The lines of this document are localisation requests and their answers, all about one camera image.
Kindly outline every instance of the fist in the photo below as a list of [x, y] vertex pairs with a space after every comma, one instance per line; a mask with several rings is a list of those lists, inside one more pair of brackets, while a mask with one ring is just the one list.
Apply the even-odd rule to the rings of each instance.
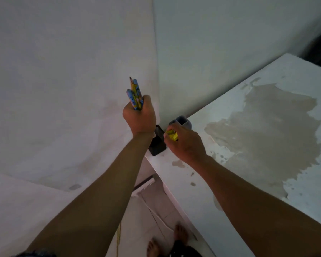
[[138, 133], [154, 133], [156, 129], [156, 115], [153, 109], [151, 98], [144, 95], [144, 105], [141, 111], [134, 110], [131, 103], [128, 103], [123, 110], [123, 117], [130, 126], [133, 137]]
[[187, 129], [179, 123], [169, 125], [166, 130], [168, 131], [171, 129], [176, 131], [178, 141], [175, 142], [171, 140], [169, 135], [165, 133], [164, 142], [180, 160], [192, 165], [197, 161], [203, 160], [207, 156], [201, 137], [197, 132]]

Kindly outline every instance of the bare foot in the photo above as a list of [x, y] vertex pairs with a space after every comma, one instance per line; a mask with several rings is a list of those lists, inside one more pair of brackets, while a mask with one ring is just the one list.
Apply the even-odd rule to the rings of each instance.
[[188, 233], [183, 226], [176, 225], [175, 231], [174, 231], [174, 239], [175, 241], [180, 240], [184, 245], [187, 245]]
[[157, 257], [161, 253], [158, 243], [152, 239], [147, 246], [147, 257]]

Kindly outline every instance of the white table surface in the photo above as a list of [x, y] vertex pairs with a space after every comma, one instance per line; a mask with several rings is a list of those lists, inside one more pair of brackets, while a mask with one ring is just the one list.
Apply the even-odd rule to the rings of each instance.
[[[276, 113], [267, 113], [259, 103], [263, 103], [264, 108], [272, 106]], [[265, 114], [265, 120], [262, 120], [262, 114]], [[321, 223], [320, 67], [285, 54], [189, 120], [193, 130], [201, 136], [207, 154], [215, 155], [216, 160], [231, 171]], [[226, 121], [224, 127], [227, 129], [218, 128], [212, 133], [206, 128], [219, 126], [223, 121]], [[240, 121], [241, 130], [234, 128], [238, 125], [235, 121]], [[276, 128], [276, 121], [283, 124], [280, 129]], [[231, 133], [236, 132], [235, 138], [240, 141], [233, 146], [231, 137], [226, 138], [229, 125], [234, 128]], [[273, 142], [259, 149], [261, 141], [252, 140], [257, 135]], [[274, 145], [278, 140], [276, 137], [283, 141], [282, 149], [272, 148], [278, 146]], [[259, 157], [259, 151], [263, 149], [269, 153]], [[253, 256], [227, 216], [214, 204], [208, 185], [191, 167], [177, 162], [178, 158], [169, 149], [155, 157], [147, 152], [146, 157], [216, 256]]]

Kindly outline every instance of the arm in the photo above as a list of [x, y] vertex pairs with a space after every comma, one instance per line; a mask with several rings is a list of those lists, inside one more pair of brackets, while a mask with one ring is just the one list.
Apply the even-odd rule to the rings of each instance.
[[129, 103], [123, 116], [132, 130], [132, 140], [106, 172], [40, 232], [28, 251], [47, 248], [57, 256], [105, 256], [156, 126], [148, 95], [144, 96], [142, 111], [135, 111]]
[[257, 257], [321, 255], [321, 224], [251, 185], [206, 155], [200, 136], [173, 124], [170, 150], [209, 185], [228, 219]]

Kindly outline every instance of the forearm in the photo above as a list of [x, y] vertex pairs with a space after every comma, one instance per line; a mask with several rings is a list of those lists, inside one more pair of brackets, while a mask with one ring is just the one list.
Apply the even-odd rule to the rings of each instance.
[[93, 184], [62, 210], [29, 246], [58, 256], [104, 256], [124, 215], [153, 134], [137, 134]]
[[321, 224], [246, 182], [209, 156], [191, 165], [207, 182], [232, 225], [257, 257], [321, 253]]

